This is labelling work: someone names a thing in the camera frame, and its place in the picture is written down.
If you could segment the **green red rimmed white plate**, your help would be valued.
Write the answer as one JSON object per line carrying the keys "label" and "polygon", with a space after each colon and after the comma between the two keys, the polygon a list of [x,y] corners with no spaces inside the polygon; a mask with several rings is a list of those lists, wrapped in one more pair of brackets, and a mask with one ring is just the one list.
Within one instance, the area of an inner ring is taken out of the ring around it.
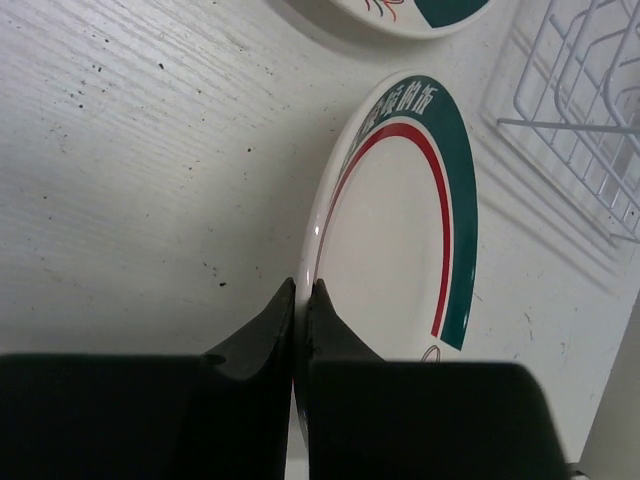
{"label": "green red rimmed white plate", "polygon": [[420,71],[376,85],[342,130],[316,191],[294,328],[323,283],[342,321],[392,361],[461,358],[478,251],[473,155],[452,95]]}

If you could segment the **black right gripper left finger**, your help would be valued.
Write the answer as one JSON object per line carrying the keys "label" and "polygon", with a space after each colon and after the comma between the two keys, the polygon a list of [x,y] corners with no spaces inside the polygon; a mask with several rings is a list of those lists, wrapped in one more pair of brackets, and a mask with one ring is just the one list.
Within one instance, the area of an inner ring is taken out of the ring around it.
{"label": "black right gripper left finger", "polygon": [[1,359],[5,479],[280,479],[295,285],[198,355]]}

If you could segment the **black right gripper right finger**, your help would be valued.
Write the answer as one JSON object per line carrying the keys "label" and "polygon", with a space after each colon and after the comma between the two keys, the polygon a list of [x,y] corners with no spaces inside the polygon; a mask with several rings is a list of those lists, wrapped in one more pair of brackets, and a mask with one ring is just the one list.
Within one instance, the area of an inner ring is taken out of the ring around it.
{"label": "black right gripper right finger", "polygon": [[305,400],[314,479],[564,479],[541,387],[515,363],[386,361],[309,302]]}

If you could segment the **white plate colourful print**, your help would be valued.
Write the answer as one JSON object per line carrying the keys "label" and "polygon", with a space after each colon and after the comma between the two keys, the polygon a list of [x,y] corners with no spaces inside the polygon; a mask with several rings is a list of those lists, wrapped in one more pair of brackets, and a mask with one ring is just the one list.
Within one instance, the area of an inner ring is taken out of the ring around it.
{"label": "white plate colourful print", "polygon": [[343,39],[435,40],[478,22],[494,1],[268,1],[305,34]]}

